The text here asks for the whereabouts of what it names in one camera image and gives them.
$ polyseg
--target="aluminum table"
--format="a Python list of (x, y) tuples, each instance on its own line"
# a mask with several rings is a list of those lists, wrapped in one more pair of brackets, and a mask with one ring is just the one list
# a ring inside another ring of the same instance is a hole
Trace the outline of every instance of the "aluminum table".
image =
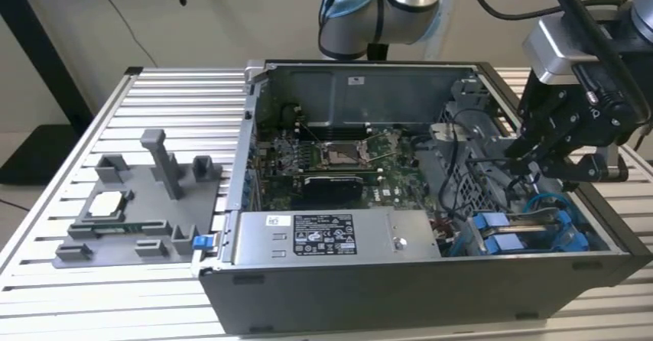
[[(528, 70), (499, 69), (499, 74), (520, 95)], [(220, 227), (243, 84), (237, 69), (144, 69), (124, 76), (0, 252), (0, 339), (239, 339), (224, 335), (189, 264), (54, 269), (49, 262), (90, 193), (101, 154), (121, 153), (128, 164), (152, 164), (139, 142), (145, 128), (165, 129), (167, 150), (180, 163), (201, 153), (223, 164), (213, 215), (213, 227)], [(630, 148), (621, 153), (629, 181), (595, 187), (653, 249), (653, 169)], [(653, 339), (653, 265), (619, 286), (583, 293), (547, 321), (273, 339)]]

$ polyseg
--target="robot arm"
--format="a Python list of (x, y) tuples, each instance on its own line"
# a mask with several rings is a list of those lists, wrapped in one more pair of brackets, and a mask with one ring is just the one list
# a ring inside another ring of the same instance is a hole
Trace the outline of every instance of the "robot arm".
[(324, 0), (319, 50), (336, 60), (366, 55), (368, 44), (411, 44), (434, 22), (438, 0)]
[[(623, 181), (627, 167), (615, 147), (650, 121), (653, 0), (591, 13), (579, 0), (558, 1), (564, 14), (539, 18), (524, 42), (532, 73), (518, 108), (519, 136), (504, 155), (514, 174), (535, 162), (547, 177)], [(583, 146), (597, 152), (571, 164), (564, 158)]]

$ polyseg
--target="metal frame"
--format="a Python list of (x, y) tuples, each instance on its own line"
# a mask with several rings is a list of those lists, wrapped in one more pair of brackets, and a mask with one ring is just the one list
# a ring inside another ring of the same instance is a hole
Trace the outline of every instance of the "metal frame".
[[(527, 71), (499, 70), (507, 85), (496, 87), (508, 88), (518, 95)], [(173, 129), (173, 138), (179, 139), (175, 148), (177, 154), (184, 154), (184, 149), (195, 148), (209, 151), (216, 157), (224, 155), (224, 151), (211, 150), (213, 142), (217, 138), (237, 136), (237, 125), (216, 126), (219, 119), (228, 118), (216, 108), (224, 106), (228, 99), (244, 98), (240, 93), (244, 82), (241, 72), (145, 69), (139, 76), (128, 76), (121, 81), (0, 254), (0, 263), (6, 263), (6, 260), (10, 263), (0, 274), (0, 338), (237, 339), (223, 334), (201, 286), (191, 277), (188, 264), (125, 266), (93, 271), (53, 270), (48, 257), (52, 256), (56, 239), (65, 230), (66, 220), (77, 209), (76, 201), (85, 198), (88, 186), (96, 179), (85, 168), (93, 162), (96, 148), (126, 153), (129, 159), (137, 161), (139, 153), (132, 150), (129, 140), (137, 139), (137, 130), (147, 126), (147, 122), (159, 125), (163, 122)], [(160, 88), (152, 85), (152, 76), (157, 73), (173, 76)], [(128, 93), (126, 86), (133, 86), (136, 82), (141, 83), (136, 87), (137, 96), (124, 95)], [(212, 93), (200, 93), (199, 89), (209, 89)], [(175, 112), (171, 106), (179, 107)], [(201, 115), (192, 114), (197, 106), (212, 108)], [(137, 110), (132, 107), (147, 107), (149, 112), (160, 112), (156, 116), (133, 116)], [(653, 168), (627, 147), (622, 147), (621, 152), (630, 166), (629, 182), (597, 183), (594, 188), (645, 246), (653, 249)], [(223, 220), (223, 216), (216, 214), (213, 227), (221, 227)], [(619, 286), (583, 293), (546, 322), (323, 334), (311, 335), (309, 339), (647, 339), (653, 334), (651, 304), (653, 266), (647, 265)]]

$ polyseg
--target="floor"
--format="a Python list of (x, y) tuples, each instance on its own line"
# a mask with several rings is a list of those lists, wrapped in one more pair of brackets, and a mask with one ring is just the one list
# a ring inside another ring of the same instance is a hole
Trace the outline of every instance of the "floor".
[[(0, 164), (4, 164), (29, 133), (0, 133)], [(16, 187), (0, 184), (0, 198), (30, 208), (45, 187)], [(4, 248), (18, 227), (25, 212), (0, 203), (0, 248)]]

